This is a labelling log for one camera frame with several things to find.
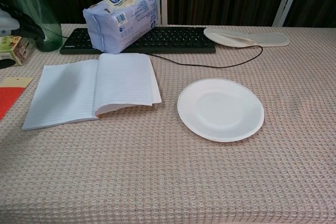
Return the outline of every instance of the plastic package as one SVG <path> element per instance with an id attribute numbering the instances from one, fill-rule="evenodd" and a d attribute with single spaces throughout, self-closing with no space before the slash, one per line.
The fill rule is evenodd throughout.
<path id="1" fill-rule="evenodd" d="M 103 0 L 83 10 L 92 46 L 118 54 L 154 28 L 156 0 Z"/>
<path id="2" fill-rule="evenodd" d="M 55 14 L 45 0 L 13 0 L 16 7 L 29 15 L 39 25 L 44 34 L 41 51 L 53 51 L 62 45 L 62 29 Z"/>

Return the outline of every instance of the table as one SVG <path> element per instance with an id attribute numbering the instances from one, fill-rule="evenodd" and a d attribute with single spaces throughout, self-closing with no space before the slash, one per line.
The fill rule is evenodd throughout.
<path id="1" fill-rule="evenodd" d="M 63 25 L 64 35 L 82 26 Z M 20 128 L 43 65 L 97 55 L 35 50 L 0 70 L 0 81 L 34 77 L 0 122 L 0 223 L 336 223 L 336 29 L 225 28 L 281 32 L 291 44 L 228 69 L 151 57 L 161 104 L 29 132 Z M 225 66 L 258 51 L 164 56 Z M 204 78 L 249 88 L 265 109 L 262 128 L 233 143 L 191 132 L 177 99 Z"/>

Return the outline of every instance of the slipper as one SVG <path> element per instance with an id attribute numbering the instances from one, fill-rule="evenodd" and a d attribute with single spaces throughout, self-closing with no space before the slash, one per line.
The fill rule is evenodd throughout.
<path id="1" fill-rule="evenodd" d="M 286 35 L 279 33 L 245 33 L 218 28 L 206 28 L 204 35 L 208 39 L 228 47 L 283 47 L 290 42 Z"/>

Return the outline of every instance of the barcode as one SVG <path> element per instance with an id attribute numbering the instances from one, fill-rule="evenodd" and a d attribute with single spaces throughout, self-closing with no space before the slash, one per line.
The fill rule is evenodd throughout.
<path id="1" fill-rule="evenodd" d="M 127 22 L 125 13 L 119 14 L 116 16 L 116 20 L 118 21 L 118 26 L 125 24 Z"/>
<path id="2" fill-rule="evenodd" d="M 10 54 L 0 54 L 0 59 L 12 59 L 12 56 Z"/>

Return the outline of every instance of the black cable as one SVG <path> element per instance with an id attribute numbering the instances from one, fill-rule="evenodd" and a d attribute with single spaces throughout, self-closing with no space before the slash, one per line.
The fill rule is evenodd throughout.
<path id="1" fill-rule="evenodd" d="M 178 64 L 178 65 L 183 65 L 183 66 L 205 67 L 205 68 L 231 68 L 231 67 L 237 67 L 237 66 L 239 66 L 239 65 L 242 65 L 242 64 L 248 63 L 249 61 L 254 60 L 254 59 L 257 58 L 259 55 L 261 55 L 262 51 L 264 50 L 262 46 L 248 46 L 248 47 L 235 47 L 235 48 L 239 50 L 239 49 L 243 49 L 243 48 L 251 48 L 251 47 L 259 47 L 259 48 L 261 48 L 260 53 L 259 53 L 257 56 L 254 56 L 253 58 L 251 58 L 251 59 L 249 59 L 249 60 L 246 60 L 246 61 L 244 61 L 244 62 L 242 62 L 242 63 L 238 63 L 238 64 L 234 64 L 234 65 L 230 65 L 230 66 L 224 66 L 224 67 L 216 67 L 216 66 L 209 66 L 209 65 L 197 65 L 197 64 L 179 63 L 179 62 L 173 61 L 173 60 L 171 60 L 171 59 L 164 58 L 164 57 L 162 57 L 162 56 L 153 55 L 153 54 L 147 54 L 147 55 L 151 55 L 151 56 L 159 57 L 159 58 L 161 58 L 161 59 L 170 61 L 170 62 L 175 63 L 175 64 Z"/>
<path id="2" fill-rule="evenodd" d="M 66 38 L 66 39 L 68 39 L 68 38 L 69 38 L 69 37 L 66 37 L 66 36 L 63 36 L 63 35 L 59 35 L 59 34 L 57 34 L 57 33 L 53 32 L 53 31 L 51 31 L 51 30 L 49 30 L 49 29 L 47 29 L 47 28 L 42 28 L 42 29 L 44 29 L 44 30 L 47 30 L 47 31 L 49 31 L 49 32 L 51 32 L 51 33 L 53 33 L 53 34 L 55 34 L 55 35 L 59 36 L 59 37 L 63 37 L 63 38 Z"/>

